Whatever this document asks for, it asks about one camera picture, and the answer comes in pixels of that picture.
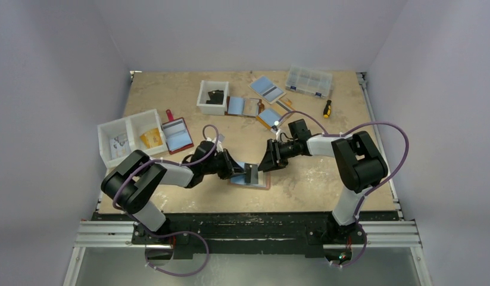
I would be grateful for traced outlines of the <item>pink card holder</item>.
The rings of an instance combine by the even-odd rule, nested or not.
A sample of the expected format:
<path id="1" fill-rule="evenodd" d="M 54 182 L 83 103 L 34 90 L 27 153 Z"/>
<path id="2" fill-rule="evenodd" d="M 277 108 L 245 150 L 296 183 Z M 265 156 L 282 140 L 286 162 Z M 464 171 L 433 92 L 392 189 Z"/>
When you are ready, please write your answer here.
<path id="1" fill-rule="evenodd" d="M 232 176 L 228 180 L 229 185 L 252 189 L 270 189 L 270 174 L 259 171 L 259 164 L 238 161 L 238 165 L 243 168 L 245 172 Z"/>

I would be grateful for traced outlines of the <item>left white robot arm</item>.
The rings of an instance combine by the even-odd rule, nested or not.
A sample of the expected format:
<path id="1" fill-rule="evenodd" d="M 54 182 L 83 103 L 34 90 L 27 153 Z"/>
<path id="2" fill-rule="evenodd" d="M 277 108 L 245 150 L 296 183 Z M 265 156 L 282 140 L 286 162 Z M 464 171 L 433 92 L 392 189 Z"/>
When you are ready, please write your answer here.
<path id="1" fill-rule="evenodd" d="M 151 201 L 159 185 L 193 188 L 206 175 L 225 180 L 244 173 L 245 169 L 227 149 L 213 141 L 202 141 L 180 163 L 153 159 L 135 150 L 104 178 L 101 191 L 112 199 L 116 209 L 131 215 L 146 228 L 149 239 L 161 244 L 168 240 L 170 228 L 165 214 Z"/>

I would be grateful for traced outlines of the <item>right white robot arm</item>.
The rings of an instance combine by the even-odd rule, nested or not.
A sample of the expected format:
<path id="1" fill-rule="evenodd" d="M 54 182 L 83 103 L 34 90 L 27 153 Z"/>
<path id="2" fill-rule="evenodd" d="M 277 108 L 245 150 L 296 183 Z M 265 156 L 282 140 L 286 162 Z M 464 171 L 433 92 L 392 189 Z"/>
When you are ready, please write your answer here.
<path id="1" fill-rule="evenodd" d="M 365 193 L 378 186 L 387 176 L 388 166 L 368 132 L 361 131 L 342 138 L 313 135 L 303 119 L 289 123 L 288 128 L 290 140 L 267 141 L 258 170 L 271 172 L 284 169 L 288 160 L 296 156 L 333 157 L 344 187 L 324 228 L 308 233 L 321 243 L 345 243 L 357 227 Z"/>

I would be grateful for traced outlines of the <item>brown open card holder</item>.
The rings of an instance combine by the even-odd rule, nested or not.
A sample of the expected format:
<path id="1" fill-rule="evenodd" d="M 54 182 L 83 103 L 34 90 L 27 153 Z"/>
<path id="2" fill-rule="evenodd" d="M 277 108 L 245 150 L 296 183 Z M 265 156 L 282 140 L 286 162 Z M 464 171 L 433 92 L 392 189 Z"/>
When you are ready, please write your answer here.
<path id="1" fill-rule="evenodd" d="M 265 109 L 259 98 L 229 97 L 226 116 L 257 117 Z"/>

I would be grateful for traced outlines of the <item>red card holder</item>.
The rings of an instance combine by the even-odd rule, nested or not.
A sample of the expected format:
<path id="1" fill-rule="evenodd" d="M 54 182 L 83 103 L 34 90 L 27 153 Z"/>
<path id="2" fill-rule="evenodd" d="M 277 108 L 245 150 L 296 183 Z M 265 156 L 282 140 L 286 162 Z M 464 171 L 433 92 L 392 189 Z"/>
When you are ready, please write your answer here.
<path id="1" fill-rule="evenodd" d="M 170 154 L 176 154 L 194 146 L 184 118 L 174 118 L 170 109 L 166 110 L 168 121 L 161 124 Z"/>

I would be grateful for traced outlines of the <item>white card holder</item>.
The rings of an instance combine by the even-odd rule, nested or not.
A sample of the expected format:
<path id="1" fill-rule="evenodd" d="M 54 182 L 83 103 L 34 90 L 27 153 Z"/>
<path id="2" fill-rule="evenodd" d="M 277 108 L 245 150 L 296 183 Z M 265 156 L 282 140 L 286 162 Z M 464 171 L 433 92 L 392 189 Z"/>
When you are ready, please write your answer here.
<path id="1" fill-rule="evenodd" d="M 269 104 L 274 104 L 286 95 L 283 89 L 266 76 L 260 76 L 255 79 L 250 83 L 249 87 Z"/>

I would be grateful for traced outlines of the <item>orange card in bin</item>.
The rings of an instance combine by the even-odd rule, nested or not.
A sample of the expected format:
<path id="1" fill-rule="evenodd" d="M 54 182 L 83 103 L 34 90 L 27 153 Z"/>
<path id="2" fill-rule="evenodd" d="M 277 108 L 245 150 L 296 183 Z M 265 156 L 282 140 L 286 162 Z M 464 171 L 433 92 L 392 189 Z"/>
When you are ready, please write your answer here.
<path id="1" fill-rule="evenodd" d="M 144 132 L 140 136 L 140 140 L 143 142 L 147 149 L 160 147 L 163 145 L 163 140 L 159 128 L 152 128 Z"/>

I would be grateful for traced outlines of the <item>printed card in bin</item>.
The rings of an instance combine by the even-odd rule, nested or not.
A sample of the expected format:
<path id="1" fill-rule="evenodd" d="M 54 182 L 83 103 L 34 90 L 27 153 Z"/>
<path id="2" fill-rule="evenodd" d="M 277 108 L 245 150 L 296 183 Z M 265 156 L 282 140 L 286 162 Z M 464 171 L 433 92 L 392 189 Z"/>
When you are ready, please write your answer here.
<path id="1" fill-rule="evenodd" d="M 112 160 L 128 156 L 131 152 L 128 136 L 126 133 L 119 134 L 109 139 L 109 145 Z"/>

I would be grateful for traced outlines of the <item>black object in box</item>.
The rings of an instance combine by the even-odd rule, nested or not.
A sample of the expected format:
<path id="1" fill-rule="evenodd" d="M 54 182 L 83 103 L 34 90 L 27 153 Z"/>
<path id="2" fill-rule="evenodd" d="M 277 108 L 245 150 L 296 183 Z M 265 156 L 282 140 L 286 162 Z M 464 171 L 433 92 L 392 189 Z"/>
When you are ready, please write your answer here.
<path id="1" fill-rule="evenodd" d="M 213 91 L 208 91 L 208 99 L 206 100 L 206 104 L 212 104 L 212 105 L 222 105 L 224 101 L 224 90 L 213 90 Z"/>

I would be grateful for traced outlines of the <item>small white square box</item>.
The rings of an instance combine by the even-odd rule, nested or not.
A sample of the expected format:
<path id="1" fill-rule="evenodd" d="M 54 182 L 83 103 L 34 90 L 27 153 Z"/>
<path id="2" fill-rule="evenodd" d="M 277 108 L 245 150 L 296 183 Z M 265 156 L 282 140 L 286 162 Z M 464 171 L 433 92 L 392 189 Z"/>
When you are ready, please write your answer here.
<path id="1" fill-rule="evenodd" d="M 196 106 L 202 114 L 224 116 L 228 95 L 229 82 L 202 80 Z"/>

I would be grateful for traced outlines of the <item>yellow black screwdriver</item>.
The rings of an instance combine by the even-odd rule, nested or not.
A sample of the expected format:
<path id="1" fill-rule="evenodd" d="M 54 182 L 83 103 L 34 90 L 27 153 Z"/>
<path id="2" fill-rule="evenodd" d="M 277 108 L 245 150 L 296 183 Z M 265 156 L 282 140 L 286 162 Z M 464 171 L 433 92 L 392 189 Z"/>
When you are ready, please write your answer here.
<path id="1" fill-rule="evenodd" d="M 323 110 L 323 117 L 325 119 L 328 119 L 331 115 L 331 112 L 332 112 L 332 100 L 327 100 Z"/>

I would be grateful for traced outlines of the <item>clear plastic organizer box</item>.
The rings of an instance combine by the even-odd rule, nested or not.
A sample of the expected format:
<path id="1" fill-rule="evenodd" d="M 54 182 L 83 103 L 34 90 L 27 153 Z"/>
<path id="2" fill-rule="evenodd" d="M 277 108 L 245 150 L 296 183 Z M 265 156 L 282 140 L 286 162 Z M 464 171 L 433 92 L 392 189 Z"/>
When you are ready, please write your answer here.
<path id="1" fill-rule="evenodd" d="M 325 71 L 291 65 L 285 88 L 317 98 L 328 98 L 333 89 L 333 75 Z"/>

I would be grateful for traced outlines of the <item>white two-compartment bin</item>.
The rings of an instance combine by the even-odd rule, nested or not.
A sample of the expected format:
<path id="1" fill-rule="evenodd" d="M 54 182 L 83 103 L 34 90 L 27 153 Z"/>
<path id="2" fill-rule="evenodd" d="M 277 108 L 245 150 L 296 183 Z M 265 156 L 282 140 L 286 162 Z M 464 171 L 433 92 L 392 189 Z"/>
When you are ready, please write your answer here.
<path id="1" fill-rule="evenodd" d="M 147 149 L 140 140 L 140 136 L 152 128 L 159 128 L 163 145 Z M 168 152 L 166 138 L 161 128 L 161 120 L 156 109 L 100 124 L 97 126 L 97 133 L 99 153 L 107 169 L 115 168 L 127 157 L 125 156 L 115 160 L 111 159 L 109 139 L 119 134 L 127 134 L 131 152 L 134 150 L 142 150 L 149 156 Z"/>

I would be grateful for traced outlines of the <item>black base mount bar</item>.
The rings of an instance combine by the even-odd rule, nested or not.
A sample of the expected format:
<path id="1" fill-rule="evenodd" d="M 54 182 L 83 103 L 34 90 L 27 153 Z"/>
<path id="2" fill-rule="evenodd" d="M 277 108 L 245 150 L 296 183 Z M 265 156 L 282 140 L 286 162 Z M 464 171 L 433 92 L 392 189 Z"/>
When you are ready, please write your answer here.
<path id="1" fill-rule="evenodd" d="M 363 242 L 354 226 L 336 229 L 329 212 L 170 214 L 171 238 L 155 238 L 141 226 L 128 237 L 133 245 L 174 247 L 175 259 L 191 259 L 194 254 L 295 254 L 306 258 L 337 259 L 334 245 Z"/>

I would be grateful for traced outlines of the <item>aluminium frame rail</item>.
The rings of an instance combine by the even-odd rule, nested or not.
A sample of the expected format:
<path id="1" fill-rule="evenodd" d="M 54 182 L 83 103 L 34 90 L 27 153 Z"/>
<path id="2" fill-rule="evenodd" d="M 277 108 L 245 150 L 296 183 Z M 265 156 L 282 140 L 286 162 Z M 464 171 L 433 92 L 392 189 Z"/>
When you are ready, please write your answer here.
<path id="1" fill-rule="evenodd" d="M 424 262 L 422 243 L 414 221 L 363 221 L 367 234 L 367 249 L 406 248 L 410 250 L 414 270 L 420 285 L 432 285 Z M 168 244 L 134 244 L 134 223 L 126 221 L 82 221 L 74 242 L 70 266 L 64 285 L 76 285 L 82 259 L 87 248 L 159 248 L 168 249 Z"/>

